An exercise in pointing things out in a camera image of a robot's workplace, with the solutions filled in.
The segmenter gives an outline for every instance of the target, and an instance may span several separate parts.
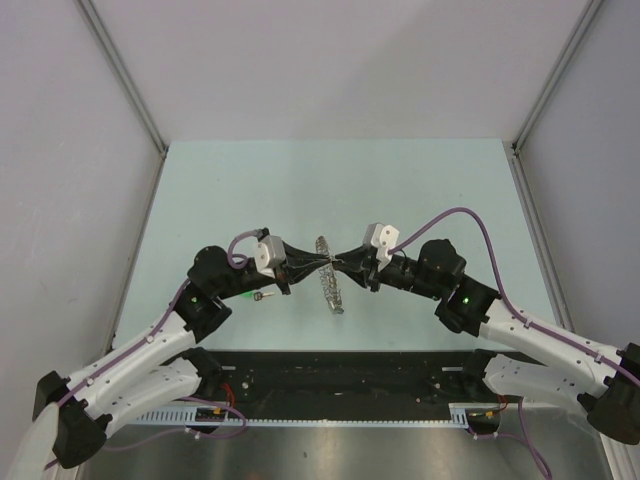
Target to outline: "metal frame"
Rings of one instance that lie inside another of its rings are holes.
[[[590,0],[582,11],[582,15],[571,32],[567,43],[562,49],[560,57],[551,69],[551,73],[547,77],[542,91],[538,95],[538,98],[536,98],[536,101],[529,111],[524,124],[513,141],[513,149],[517,155],[522,151],[522,146],[527,141],[527,138],[529,138],[531,130],[540,118],[544,108],[551,98],[551,95],[560,84],[560,81],[564,78],[567,68],[584,43],[587,33],[590,31],[591,26],[594,24],[594,21],[604,4],[605,0]]]
[[[540,269],[542,270],[542,278],[547,288],[551,308],[558,323],[567,330],[574,332],[575,329],[573,321],[571,320],[571,314],[567,308],[567,302],[564,292],[562,291],[558,271],[553,262],[549,242],[542,227],[540,214],[536,208],[529,182],[522,168],[522,160],[520,156],[514,152],[512,147],[505,145],[505,152],[507,153],[507,160],[518,192],[518,197],[520,197],[520,204],[522,205],[527,227],[529,227],[529,234],[533,240],[533,248],[538,257]]]
[[[636,447],[623,445],[604,435],[600,435],[600,438],[602,439],[602,446],[609,461],[609,468],[611,468],[613,478],[615,480],[640,478],[640,465],[634,462],[634,454],[631,451]]]
[[[160,426],[160,427],[239,427],[242,421],[237,418],[221,420],[199,421],[196,412],[199,406],[191,404],[167,405],[156,408],[138,417],[130,425]],[[474,404],[470,408],[495,408],[494,405]],[[466,408],[449,406],[449,420],[410,420],[395,422],[375,421],[333,421],[333,420],[251,420],[247,419],[249,427],[290,427],[290,428],[469,428]]]
[[[153,142],[154,146],[158,150],[160,155],[164,156],[167,152],[167,144],[162,139],[160,135],[160,131],[158,127],[151,117],[149,113],[149,109],[145,101],[142,99],[138,88],[136,87],[127,67],[122,60],[122,56],[118,52],[109,32],[107,31],[107,27],[104,22],[100,18],[98,14],[98,10],[93,4],[92,0],[74,0],[82,18],[84,18],[87,23],[87,27],[93,34],[98,47],[105,56],[109,67],[115,74],[118,82],[124,89],[124,94],[131,102],[131,106],[133,107],[137,117],[142,122],[142,125],[145,127],[149,138]]]

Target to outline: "red wire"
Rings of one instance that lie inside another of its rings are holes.
[[[503,410],[506,410],[506,408],[509,406],[509,400],[504,395],[498,395],[498,399],[501,403],[504,403],[504,406],[500,407],[500,410],[498,410],[498,413],[500,413]]]
[[[227,403],[229,403],[232,407],[235,406],[236,404],[236,396],[233,393],[233,390],[231,390],[231,386],[228,383],[223,383],[220,385],[225,392],[227,392]]]

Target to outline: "gray wall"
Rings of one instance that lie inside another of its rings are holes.
[[[576,329],[640,342],[640,2],[606,2],[523,163]]]
[[[0,7],[0,478],[37,380],[95,358],[158,170],[72,1]]]
[[[587,0],[94,0],[175,140],[513,138]]]

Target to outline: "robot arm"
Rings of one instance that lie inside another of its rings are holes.
[[[545,365],[509,368],[502,355],[480,355],[467,367],[471,383],[579,411],[601,433],[640,442],[640,347],[619,351],[514,313],[498,291],[464,273],[466,261],[448,240],[426,242],[412,260],[391,253],[397,238],[391,225],[371,225],[363,245],[337,255],[333,266],[374,292],[388,285],[439,301],[435,314],[452,332],[500,342]]]
[[[64,468],[91,458],[141,413],[203,388],[217,390],[220,366],[211,354],[193,347],[231,315],[224,299],[273,284],[290,294],[290,285],[330,262],[287,245],[267,229],[258,240],[255,259],[242,268],[233,268],[220,247],[202,249],[160,320],[67,378],[53,371],[38,382],[33,419],[50,403],[60,407],[53,451]]]

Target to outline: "wire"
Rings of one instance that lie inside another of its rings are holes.
[[[407,254],[404,253],[404,250],[398,250],[402,255],[404,255],[404,262],[402,262],[402,265],[404,266],[404,263],[407,261]]]
[[[534,330],[537,330],[537,331],[539,331],[541,333],[544,333],[545,335],[547,335],[549,337],[552,337],[552,338],[554,338],[554,339],[556,339],[556,340],[558,340],[560,342],[563,342],[563,343],[565,343],[567,345],[570,345],[570,346],[580,350],[583,353],[586,353],[587,355],[593,357],[594,359],[598,359],[597,361],[600,361],[600,362],[604,363],[605,365],[607,365],[608,367],[613,368],[616,372],[618,372],[621,375],[624,375],[625,377],[627,377],[636,387],[640,388],[640,379],[636,378],[635,375],[633,375],[626,368],[616,364],[613,360],[605,357],[604,355],[601,355],[600,353],[596,352],[595,350],[593,350],[593,349],[591,349],[591,348],[589,348],[589,347],[587,347],[585,345],[582,345],[581,343],[576,342],[575,340],[572,340],[571,338],[567,338],[564,335],[562,335],[562,334],[560,334],[558,332],[554,332],[553,330],[551,330],[551,329],[549,329],[547,327],[544,327],[544,326],[542,326],[542,325],[540,325],[538,323],[531,322],[531,321],[527,320],[516,309],[516,307],[513,306],[513,304],[511,303],[511,301],[507,297],[507,294],[506,294],[505,289],[504,289],[504,285],[502,283],[502,277],[500,276],[500,272],[498,271],[498,262],[496,260],[495,251],[493,249],[493,245],[491,243],[491,239],[489,238],[489,232],[487,231],[487,227],[485,226],[485,224],[482,221],[482,219],[478,216],[478,214],[476,212],[474,212],[473,210],[471,210],[470,208],[454,207],[454,208],[450,208],[449,210],[446,210],[446,211],[442,212],[440,215],[437,215],[433,220],[431,220],[430,222],[425,224],[422,228],[420,228],[416,233],[411,235],[404,242],[400,243],[395,248],[390,249],[389,250],[389,254],[393,255],[394,253],[397,253],[400,250],[404,249],[405,247],[407,247],[411,243],[415,242],[420,236],[422,236],[427,230],[429,230],[435,224],[437,224],[441,220],[444,220],[449,215],[453,215],[454,213],[466,213],[467,215],[470,215],[476,221],[478,226],[480,227],[480,230],[482,231],[482,236],[484,237],[484,241],[487,244],[487,250],[489,251],[489,259],[491,260],[491,268],[493,270],[493,275],[494,275],[494,277],[496,279],[496,284],[498,285],[498,291],[500,292],[500,295],[502,296],[502,300],[503,300],[504,304],[506,305],[507,309],[509,310],[509,312],[511,312],[511,314],[513,315],[513,317],[515,319],[520,320],[522,323],[524,323],[525,325],[528,325],[530,328],[533,328]]]
[[[227,402],[232,406],[236,406],[236,396],[231,389],[231,385],[228,383],[223,383],[220,385],[227,392]]]
[[[536,462],[536,465],[538,466],[538,470],[540,470],[540,473],[542,473],[542,475],[544,475],[545,478],[547,478],[547,475],[545,475],[545,470],[546,470],[546,472],[548,472],[548,478],[551,478],[551,470],[549,470],[549,465],[547,465],[547,463],[540,456],[540,454],[537,453],[537,450],[533,447],[533,444],[531,443],[531,437],[529,437],[529,429],[527,428],[527,422],[525,422],[525,419],[524,419],[523,404],[524,404],[524,397],[521,398],[520,401],[518,402],[518,416],[520,417],[520,426],[522,427],[522,434],[524,435],[524,440],[527,444],[527,447],[529,448],[529,451],[531,452],[531,456],[533,457],[533,459]]]
[[[236,429],[233,432],[224,433],[224,434],[217,434],[217,435],[211,434],[211,433],[198,432],[196,430],[190,429],[189,427],[186,427],[186,428],[172,428],[172,429],[169,429],[169,430],[163,430],[162,432],[156,433],[155,435],[151,435],[150,437],[147,437],[144,440],[140,440],[139,442],[132,443],[130,445],[125,445],[123,447],[104,446],[104,447],[102,447],[102,449],[107,451],[107,452],[113,452],[113,453],[128,452],[128,451],[133,450],[135,448],[138,448],[138,447],[141,447],[143,445],[146,445],[147,443],[153,442],[154,440],[157,440],[158,438],[164,437],[166,435],[172,435],[174,433],[181,433],[181,432],[182,433],[184,433],[184,432],[192,433],[192,434],[195,435],[196,438],[206,437],[206,438],[213,438],[213,439],[222,440],[222,439],[228,439],[228,438],[237,437],[238,435],[240,435],[242,432],[244,432],[247,429],[247,418],[239,410],[236,410],[235,408],[233,408],[231,406],[223,405],[223,404],[217,403],[217,402],[210,402],[209,400],[203,400],[201,398],[195,398],[195,397],[184,397],[184,398],[181,398],[180,400],[203,403],[205,405],[210,405],[212,407],[216,407],[216,408],[221,408],[223,410],[227,410],[228,412],[233,413],[236,417],[238,417],[242,421],[242,425],[240,427],[238,427],[238,429]]]
[[[73,387],[71,390],[69,390],[69,392],[58,401],[58,407],[62,407],[63,405],[65,405],[69,401],[69,399],[74,397],[80,390],[82,390],[84,387],[86,387],[89,384],[88,383],[89,381],[95,380],[100,375],[102,375],[104,372],[106,372],[110,368],[116,366],[122,360],[124,360],[125,358],[127,358],[130,355],[132,355],[133,353],[135,353],[140,347],[146,345],[147,344],[147,338],[148,337],[153,337],[156,333],[158,333],[160,331],[160,329],[164,326],[164,324],[167,323],[167,320],[169,319],[169,316],[171,315],[171,312],[173,312],[173,309],[175,308],[176,303],[178,303],[178,299],[180,298],[180,295],[182,294],[184,289],[187,288],[189,283],[190,282],[189,282],[188,279],[185,280],[184,282],[182,282],[182,285],[180,285],[180,288],[178,288],[178,291],[176,292],[176,294],[174,295],[173,299],[169,303],[169,307],[164,312],[164,315],[162,315],[162,318],[160,318],[160,321],[156,324],[156,326],[151,329],[151,331],[149,332],[149,335],[146,335],[144,338],[141,338],[138,342],[136,342],[134,345],[132,345],[127,350],[122,352],[120,355],[116,356],[112,360],[110,360],[107,363],[105,363],[102,367],[98,368],[91,375],[89,375],[86,378],[82,379],[80,381],[80,383],[78,383],[75,387]]]
[[[467,416],[469,417],[489,417],[489,416],[493,416],[493,415],[498,415],[501,412],[504,412],[507,409],[507,406],[509,406],[509,400],[507,400],[507,397],[505,397],[504,395],[498,395],[498,401],[500,402],[500,404],[498,405],[497,408],[493,408],[491,410],[486,410],[484,412],[471,412],[468,413]]]
[[[231,243],[229,244],[229,249],[227,250],[227,261],[229,262],[229,265],[231,265],[231,268],[240,270],[244,268],[249,262],[249,258],[246,255],[242,255],[241,253],[233,253],[233,249],[236,248],[236,245],[238,245],[238,243],[240,243],[245,238],[258,237],[260,233],[262,233],[261,230],[248,230],[241,233],[240,235],[233,237],[233,240],[231,240]],[[233,261],[234,258],[239,258],[240,261],[236,263]]]
[[[505,439],[515,440],[516,442],[521,443],[522,445],[526,446],[531,452],[531,456],[533,457],[533,460],[536,463],[538,470],[540,470],[540,473],[545,478],[545,480],[552,480],[553,474],[551,472],[551,468],[549,467],[549,464],[544,459],[542,454],[538,450],[536,450],[536,448],[531,443],[531,439],[529,437],[529,432],[527,429],[527,424],[524,419],[524,412],[522,411],[523,400],[524,399],[521,398],[520,402],[518,402],[518,415],[520,417],[520,425],[522,427],[522,433],[524,434],[524,438],[518,437],[517,435],[513,435],[511,433],[499,433],[499,432],[489,433],[486,435],[479,435],[473,431],[473,428],[471,427],[471,425],[469,425],[469,429],[467,431],[471,435],[473,435],[474,440],[495,440],[498,438],[505,438]]]
[[[509,399],[504,395],[498,395],[498,398],[502,401],[502,403],[504,403],[504,406],[500,407],[500,410],[498,410],[498,413],[504,412],[509,406]]]

